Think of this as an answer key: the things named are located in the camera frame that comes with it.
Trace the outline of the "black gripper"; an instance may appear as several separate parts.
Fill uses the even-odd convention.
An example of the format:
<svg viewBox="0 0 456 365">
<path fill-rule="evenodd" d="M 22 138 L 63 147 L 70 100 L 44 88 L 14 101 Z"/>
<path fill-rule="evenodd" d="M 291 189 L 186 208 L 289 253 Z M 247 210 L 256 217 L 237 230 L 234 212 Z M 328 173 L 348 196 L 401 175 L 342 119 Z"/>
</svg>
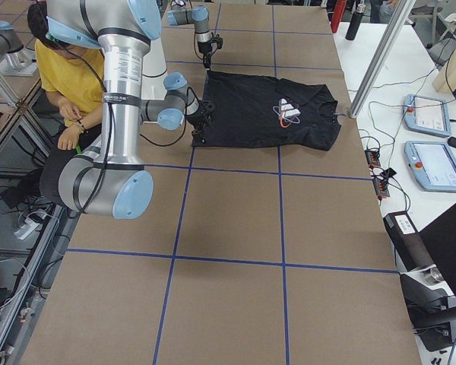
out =
<svg viewBox="0 0 456 365">
<path fill-rule="evenodd" d="M 221 36 L 197 36 L 198 51 L 202 54 L 202 63 L 205 69 L 211 69 L 213 54 L 223 48 Z"/>
<path fill-rule="evenodd" d="M 193 126 L 192 146 L 205 143 L 204 127 L 212 120 L 215 104 L 210 100 L 193 100 L 187 107 L 185 118 Z"/>
</svg>

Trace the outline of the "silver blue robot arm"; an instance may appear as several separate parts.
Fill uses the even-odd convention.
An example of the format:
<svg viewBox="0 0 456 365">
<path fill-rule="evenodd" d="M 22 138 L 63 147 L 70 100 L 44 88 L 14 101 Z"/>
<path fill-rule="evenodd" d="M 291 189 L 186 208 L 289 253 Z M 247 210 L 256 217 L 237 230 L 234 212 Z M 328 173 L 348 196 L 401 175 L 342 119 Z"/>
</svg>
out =
<svg viewBox="0 0 456 365">
<path fill-rule="evenodd" d="M 141 124 L 167 130 L 192 125 L 200 132 L 214 112 L 212 102 L 199 100 L 182 74 L 167 72 L 161 22 L 193 25 L 208 64 L 215 41 L 209 11 L 182 1 L 172 2 L 165 14 L 155 1 L 50 1 L 47 20 L 54 40 L 100 49 L 105 57 L 102 132 L 62 170 L 60 197 L 79 213 L 137 218 L 154 190 L 138 156 Z"/>
<path fill-rule="evenodd" d="M 184 1 L 171 1 L 166 18 L 170 26 L 193 25 L 195 55 L 210 70 L 213 55 L 223 48 L 223 38 L 211 31 L 210 12 L 204 5 L 187 6 Z"/>
</svg>

